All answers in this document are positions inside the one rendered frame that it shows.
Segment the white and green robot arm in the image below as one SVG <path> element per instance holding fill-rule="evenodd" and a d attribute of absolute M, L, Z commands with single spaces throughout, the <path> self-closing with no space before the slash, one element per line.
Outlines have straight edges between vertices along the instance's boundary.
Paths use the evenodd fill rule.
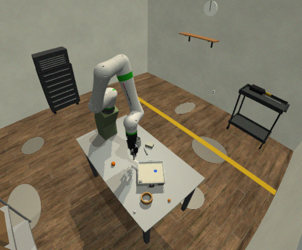
<path fill-rule="evenodd" d="M 118 78 L 130 108 L 130 114 L 123 121 L 126 138 L 134 140 L 137 138 L 137 125 L 143 118 L 144 111 L 137 96 L 133 73 L 127 56 L 116 55 L 112 59 L 96 65 L 94 68 L 94 85 L 88 108 L 92 113 L 111 114 L 114 112 L 117 91 L 114 88 L 107 88 L 110 79 L 114 75 Z"/>

